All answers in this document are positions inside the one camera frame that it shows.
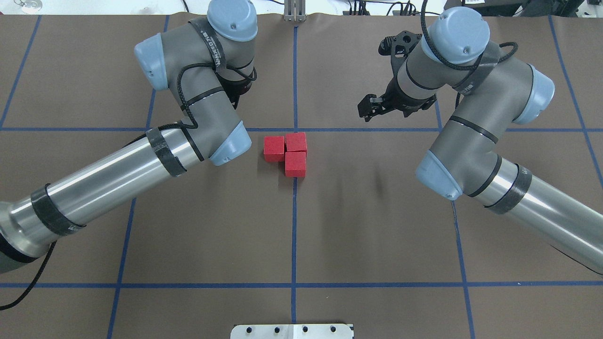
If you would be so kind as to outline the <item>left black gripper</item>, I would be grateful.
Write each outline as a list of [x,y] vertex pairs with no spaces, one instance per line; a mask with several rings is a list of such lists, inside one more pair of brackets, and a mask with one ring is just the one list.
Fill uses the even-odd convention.
[[229,97],[244,95],[256,79],[257,72],[252,66],[227,66],[225,70],[219,71],[219,82]]

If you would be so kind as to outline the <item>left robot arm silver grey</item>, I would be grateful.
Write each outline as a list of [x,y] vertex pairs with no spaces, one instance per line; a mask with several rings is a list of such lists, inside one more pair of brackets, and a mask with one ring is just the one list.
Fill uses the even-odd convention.
[[257,34],[252,2],[211,0],[207,15],[138,43],[144,75],[172,93],[183,118],[29,197],[2,202],[1,272],[34,262],[54,241],[198,163],[220,166],[247,152],[252,142],[235,103],[257,78]]

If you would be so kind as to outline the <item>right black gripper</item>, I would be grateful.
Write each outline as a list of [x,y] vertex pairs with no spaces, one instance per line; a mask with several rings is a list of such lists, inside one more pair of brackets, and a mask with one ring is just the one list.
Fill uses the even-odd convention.
[[409,117],[418,110],[428,110],[436,101],[436,95],[429,98],[416,99],[405,94],[398,83],[389,83],[383,95],[367,94],[357,106],[360,118],[369,122],[371,118],[399,110],[404,117]]

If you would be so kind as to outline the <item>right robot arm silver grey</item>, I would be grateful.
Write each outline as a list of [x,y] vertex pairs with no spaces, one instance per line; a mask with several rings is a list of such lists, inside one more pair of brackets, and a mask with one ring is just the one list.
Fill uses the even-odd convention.
[[547,108],[555,84],[515,58],[514,42],[495,43],[489,24],[469,7],[446,9],[420,33],[385,37],[393,77],[383,95],[366,95],[360,118],[429,109],[450,86],[462,99],[424,158],[416,178],[455,201],[467,195],[543,237],[560,253],[602,274],[602,215],[495,153],[510,124],[528,124]]

